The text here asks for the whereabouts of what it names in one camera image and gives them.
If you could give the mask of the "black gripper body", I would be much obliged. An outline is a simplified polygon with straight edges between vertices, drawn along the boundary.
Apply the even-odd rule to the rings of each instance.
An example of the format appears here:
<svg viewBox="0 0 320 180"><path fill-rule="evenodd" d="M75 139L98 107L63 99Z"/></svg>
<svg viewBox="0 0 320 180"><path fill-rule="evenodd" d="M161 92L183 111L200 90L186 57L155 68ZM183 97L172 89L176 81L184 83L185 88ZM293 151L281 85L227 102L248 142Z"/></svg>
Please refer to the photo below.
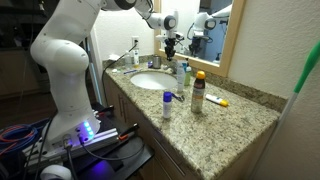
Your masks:
<svg viewBox="0 0 320 180"><path fill-rule="evenodd" d="M167 55L174 55L175 54L175 49L174 49L174 45L175 45L175 39L174 38L168 38L165 40L165 53Z"/></svg>

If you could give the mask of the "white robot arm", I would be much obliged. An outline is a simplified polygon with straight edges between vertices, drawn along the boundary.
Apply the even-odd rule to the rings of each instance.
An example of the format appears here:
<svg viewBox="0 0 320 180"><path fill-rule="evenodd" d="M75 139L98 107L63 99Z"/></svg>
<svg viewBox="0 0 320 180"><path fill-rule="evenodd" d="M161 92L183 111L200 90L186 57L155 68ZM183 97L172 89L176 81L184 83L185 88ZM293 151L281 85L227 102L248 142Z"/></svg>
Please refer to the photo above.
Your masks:
<svg viewBox="0 0 320 180"><path fill-rule="evenodd" d="M150 28L165 30L167 38L173 38L178 13L157 13L150 0L60 0L32 43L31 56L47 70L50 91L57 106L57 114L43 133L42 156L49 158L62 151L65 136L69 136L77 147L79 137L92 141L99 131L100 121L93 113L85 85L89 57L80 42L89 35L101 10L131 8Z"/></svg>

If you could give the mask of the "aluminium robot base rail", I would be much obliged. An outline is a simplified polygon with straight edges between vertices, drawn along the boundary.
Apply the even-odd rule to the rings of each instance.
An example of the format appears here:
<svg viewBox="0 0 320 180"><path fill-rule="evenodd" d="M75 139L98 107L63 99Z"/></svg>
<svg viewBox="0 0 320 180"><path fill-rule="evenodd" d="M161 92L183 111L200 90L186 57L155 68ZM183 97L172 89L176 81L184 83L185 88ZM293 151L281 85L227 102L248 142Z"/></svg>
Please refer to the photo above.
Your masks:
<svg viewBox="0 0 320 180"><path fill-rule="evenodd" d="M51 150L42 147L43 139L40 139L35 146L30 145L23 150L26 157L30 157L27 167L35 169L49 164L60 163L67 160L67 148L71 151L72 157L79 157L86 153L85 149L90 151L98 150L112 145L118 141L118 132L116 128L95 134L89 127L84 131L63 135L57 143L53 143Z"/></svg>

